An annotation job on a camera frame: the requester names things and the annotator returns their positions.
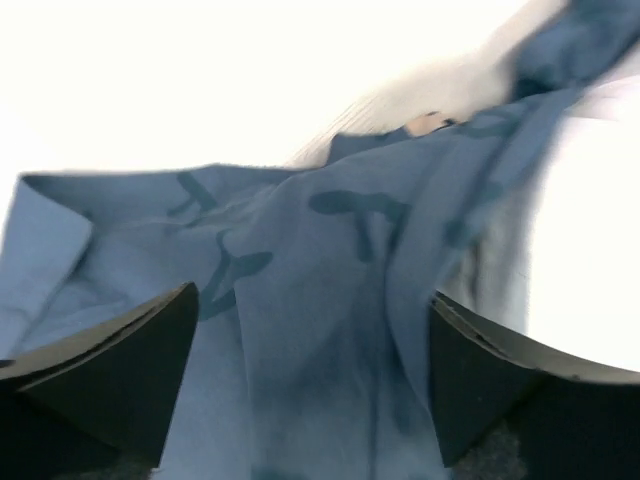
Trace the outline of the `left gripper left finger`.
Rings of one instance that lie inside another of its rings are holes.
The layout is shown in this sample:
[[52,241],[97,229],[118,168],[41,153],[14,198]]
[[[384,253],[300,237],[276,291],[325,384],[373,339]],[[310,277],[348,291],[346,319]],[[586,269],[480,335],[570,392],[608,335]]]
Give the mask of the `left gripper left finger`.
[[184,284],[1,362],[1,476],[53,479],[161,461],[196,329]]

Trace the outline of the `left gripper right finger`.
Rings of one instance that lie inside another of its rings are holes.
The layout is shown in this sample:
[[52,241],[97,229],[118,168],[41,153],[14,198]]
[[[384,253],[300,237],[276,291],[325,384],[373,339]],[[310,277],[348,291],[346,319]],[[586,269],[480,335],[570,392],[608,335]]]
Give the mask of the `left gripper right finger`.
[[443,294],[430,310],[430,365],[454,478],[638,478],[637,372],[553,349]]

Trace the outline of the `blue cartoon print pillowcase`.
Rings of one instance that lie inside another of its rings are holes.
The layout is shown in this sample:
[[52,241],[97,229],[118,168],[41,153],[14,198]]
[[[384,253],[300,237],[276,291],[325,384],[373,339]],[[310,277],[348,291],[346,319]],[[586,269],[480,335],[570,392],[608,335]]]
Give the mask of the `blue cartoon print pillowcase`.
[[28,177],[1,279],[46,293],[48,346],[165,295],[193,324],[161,479],[445,479],[429,308],[565,111],[639,37],[573,1],[520,47],[510,100],[428,134],[340,134],[322,167]]

